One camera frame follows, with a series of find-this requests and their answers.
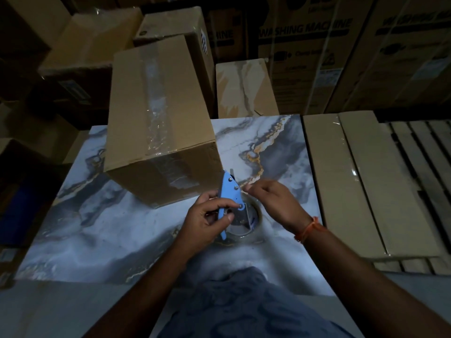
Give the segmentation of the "person's left hand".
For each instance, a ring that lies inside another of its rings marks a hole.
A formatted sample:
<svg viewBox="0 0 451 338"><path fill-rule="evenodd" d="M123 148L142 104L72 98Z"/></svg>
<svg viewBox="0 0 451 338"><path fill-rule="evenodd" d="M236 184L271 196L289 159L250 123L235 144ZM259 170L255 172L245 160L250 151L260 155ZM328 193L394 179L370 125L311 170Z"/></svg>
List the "person's left hand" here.
<svg viewBox="0 0 451 338"><path fill-rule="evenodd" d="M186 259L190 259L211 244L227 227L216 227L220 208L238 208L230 199L217 196L218 191L207 191L189 208L173 246Z"/></svg>

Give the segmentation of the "person's right hand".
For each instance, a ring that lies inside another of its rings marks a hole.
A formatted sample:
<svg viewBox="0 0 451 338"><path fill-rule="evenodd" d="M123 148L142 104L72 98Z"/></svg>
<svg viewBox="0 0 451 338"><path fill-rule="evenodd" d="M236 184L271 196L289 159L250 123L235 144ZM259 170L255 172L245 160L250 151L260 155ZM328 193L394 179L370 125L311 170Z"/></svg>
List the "person's right hand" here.
<svg viewBox="0 0 451 338"><path fill-rule="evenodd" d="M285 185L270 179L260 179L252 184L264 189L264 198L257 200L262 203L268 215L285 230L296 235L312 222L313 218Z"/></svg>

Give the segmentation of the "blue tape dispenser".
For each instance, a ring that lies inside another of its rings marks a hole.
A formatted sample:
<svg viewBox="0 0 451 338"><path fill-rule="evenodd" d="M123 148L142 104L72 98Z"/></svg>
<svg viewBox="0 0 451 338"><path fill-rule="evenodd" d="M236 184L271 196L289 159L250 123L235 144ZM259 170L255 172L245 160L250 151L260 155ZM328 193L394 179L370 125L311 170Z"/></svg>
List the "blue tape dispenser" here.
<svg viewBox="0 0 451 338"><path fill-rule="evenodd" d="M234 178L232 169L230 171L223 171L218 196L234 201L239 207L220 208L218 210L218 219L222 219L226 214L230 213L234 215L234 219L219 234L217 240L225 243L251 243L256 241L262 222L259 204L254 198L241 190L241 187Z"/></svg>

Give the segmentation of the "person's left forearm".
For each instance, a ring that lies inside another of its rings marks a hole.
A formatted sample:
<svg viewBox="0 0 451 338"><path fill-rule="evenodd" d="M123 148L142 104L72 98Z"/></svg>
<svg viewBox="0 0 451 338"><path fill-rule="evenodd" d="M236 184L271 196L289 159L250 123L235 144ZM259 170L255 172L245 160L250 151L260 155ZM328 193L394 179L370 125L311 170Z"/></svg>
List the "person's left forearm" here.
<svg viewBox="0 0 451 338"><path fill-rule="evenodd" d="M212 239L177 238L82 338L149 338L188 261Z"/></svg>

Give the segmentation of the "orange wrist thread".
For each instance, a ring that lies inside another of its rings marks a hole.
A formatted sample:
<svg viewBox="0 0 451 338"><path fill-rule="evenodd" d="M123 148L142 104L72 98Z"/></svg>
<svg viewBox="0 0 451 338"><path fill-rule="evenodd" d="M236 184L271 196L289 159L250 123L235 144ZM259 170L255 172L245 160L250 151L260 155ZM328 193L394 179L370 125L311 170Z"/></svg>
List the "orange wrist thread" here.
<svg viewBox="0 0 451 338"><path fill-rule="evenodd" d="M294 236L294 239L297 242L304 244L305 241L307 240L308 236L310 235L310 233L312 233L312 231L319 231L319 232L327 231L327 228L324 227L319 222L319 218L317 216L314 216L312 219L312 222L309 225L307 225L307 227L302 232L296 234Z"/></svg>

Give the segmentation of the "blue patterned shirt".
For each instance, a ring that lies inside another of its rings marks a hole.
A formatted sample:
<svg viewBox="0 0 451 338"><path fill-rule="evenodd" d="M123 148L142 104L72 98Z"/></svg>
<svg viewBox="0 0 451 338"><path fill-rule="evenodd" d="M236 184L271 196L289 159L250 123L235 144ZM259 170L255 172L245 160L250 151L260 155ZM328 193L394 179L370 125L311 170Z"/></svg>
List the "blue patterned shirt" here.
<svg viewBox="0 0 451 338"><path fill-rule="evenodd" d="M355 338L256 267L197 286L157 338Z"/></svg>

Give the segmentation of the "small marble patterned tile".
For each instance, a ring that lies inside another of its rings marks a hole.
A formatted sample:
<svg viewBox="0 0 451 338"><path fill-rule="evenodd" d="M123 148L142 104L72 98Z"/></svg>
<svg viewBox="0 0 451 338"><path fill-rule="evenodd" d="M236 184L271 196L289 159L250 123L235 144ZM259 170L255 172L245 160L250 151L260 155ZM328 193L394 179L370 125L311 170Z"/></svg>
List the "small marble patterned tile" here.
<svg viewBox="0 0 451 338"><path fill-rule="evenodd" d="M264 59L218 63L216 81L219 119L280 114Z"/></svg>

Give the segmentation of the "flat beige cardboard pack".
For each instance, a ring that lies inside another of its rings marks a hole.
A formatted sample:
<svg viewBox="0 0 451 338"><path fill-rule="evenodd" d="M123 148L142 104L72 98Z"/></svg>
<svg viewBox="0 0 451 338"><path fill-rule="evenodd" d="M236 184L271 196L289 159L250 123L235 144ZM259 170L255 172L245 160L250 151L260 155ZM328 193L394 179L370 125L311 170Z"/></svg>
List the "flat beige cardboard pack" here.
<svg viewBox="0 0 451 338"><path fill-rule="evenodd" d="M373 111L306 115L303 124L329 231L369 261L443 254Z"/></svg>

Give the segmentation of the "large marble patterned tile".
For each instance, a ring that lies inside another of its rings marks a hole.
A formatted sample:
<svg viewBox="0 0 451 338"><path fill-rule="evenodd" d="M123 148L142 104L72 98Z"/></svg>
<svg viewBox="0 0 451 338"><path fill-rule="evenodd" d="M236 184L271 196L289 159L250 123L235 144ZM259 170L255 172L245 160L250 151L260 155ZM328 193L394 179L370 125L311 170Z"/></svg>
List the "large marble patterned tile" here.
<svg viewBox="0 0 451 338"><path fill-rule="evenodd" d="M214 119L218 151L240 186L260 177L289 188L320 217L299 115ZM107 126L93 126L16 278L133 284L172 243L195 197L160 208L144 205L103 173ZM296 294L334 296L303 245L270 218L261 203L254 230L231 225L193 258L181 277L189 287L255 266Z"/></svg>

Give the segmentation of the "taped brown cardboard box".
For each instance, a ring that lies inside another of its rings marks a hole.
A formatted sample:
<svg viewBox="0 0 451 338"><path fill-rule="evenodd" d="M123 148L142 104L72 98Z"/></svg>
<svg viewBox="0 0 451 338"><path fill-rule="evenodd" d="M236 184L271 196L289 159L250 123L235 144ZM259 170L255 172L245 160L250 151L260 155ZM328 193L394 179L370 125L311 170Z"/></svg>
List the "taped brown cardboard box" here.
<svg viewBox="0 0 451 338"><path fill-rule="evenodd" d="M215 133L184 36L115 54L104 172L153 208L220 187Z"/></svg>

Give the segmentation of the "large printed appliance carton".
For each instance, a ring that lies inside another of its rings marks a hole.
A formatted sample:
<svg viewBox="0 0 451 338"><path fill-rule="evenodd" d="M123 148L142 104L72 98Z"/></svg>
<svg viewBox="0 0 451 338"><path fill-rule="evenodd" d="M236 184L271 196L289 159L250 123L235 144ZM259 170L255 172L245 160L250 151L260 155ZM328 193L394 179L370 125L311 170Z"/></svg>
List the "large printed appliance carton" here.
<svg viewBox="0 0 451 338"><path fill-rule="evenodd" d="M319 114L375 0L262 0L258 57L280 114Z"/></svg>

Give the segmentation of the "cardboard box with white label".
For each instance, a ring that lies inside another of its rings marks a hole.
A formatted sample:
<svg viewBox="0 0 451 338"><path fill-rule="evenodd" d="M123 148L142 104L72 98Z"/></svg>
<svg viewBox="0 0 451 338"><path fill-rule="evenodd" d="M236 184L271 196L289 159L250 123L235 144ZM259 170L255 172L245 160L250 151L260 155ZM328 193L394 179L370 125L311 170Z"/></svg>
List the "cardboard box with white label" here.
<svg viewBox="0 0 451 338"><path fill-rule="evenodd" d="M144 15L134 38L135 47L183 35L211 118L216 114L216 70L199 6Z"/></svg>

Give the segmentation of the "plastic wrapped cardboard box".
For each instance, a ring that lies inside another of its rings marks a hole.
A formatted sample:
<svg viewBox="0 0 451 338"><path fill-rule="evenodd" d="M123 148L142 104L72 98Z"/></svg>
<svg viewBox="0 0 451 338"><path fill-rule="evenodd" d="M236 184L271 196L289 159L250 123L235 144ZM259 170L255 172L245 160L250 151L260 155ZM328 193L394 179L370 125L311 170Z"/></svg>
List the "plastic wrapped cardboard box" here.
<svg viewBox="0 0 451 338"><path fill-rule="evenodd" d="M78 129L108 122L114 55L133 48L140 8L76 13L37 72L59 113Z"/></svg>

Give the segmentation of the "dark cardboard box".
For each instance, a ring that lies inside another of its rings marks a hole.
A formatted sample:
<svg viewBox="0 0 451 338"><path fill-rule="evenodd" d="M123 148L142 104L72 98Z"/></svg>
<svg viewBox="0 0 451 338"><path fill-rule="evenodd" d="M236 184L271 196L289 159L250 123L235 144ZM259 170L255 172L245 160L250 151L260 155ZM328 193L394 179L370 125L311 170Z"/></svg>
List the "dark cardboard box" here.
<svg viewBox="0 0 451 338"><path fill-rule="evenodd" d="M70 20L61 0L0 0L0 57L50 50Z"/></svg>

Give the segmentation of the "large strapped appliance carton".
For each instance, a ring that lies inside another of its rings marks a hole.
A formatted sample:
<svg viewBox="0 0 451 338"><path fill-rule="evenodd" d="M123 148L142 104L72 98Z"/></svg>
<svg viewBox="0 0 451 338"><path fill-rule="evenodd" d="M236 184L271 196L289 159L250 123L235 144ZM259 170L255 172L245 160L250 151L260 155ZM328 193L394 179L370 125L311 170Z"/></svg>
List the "large strapped appliance carton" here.
<svg viewBox="0 0 451 338"><path fill-rule="evenodd" d="M376 0L325 113L407 107L451 65L451 0Z"/></svg>

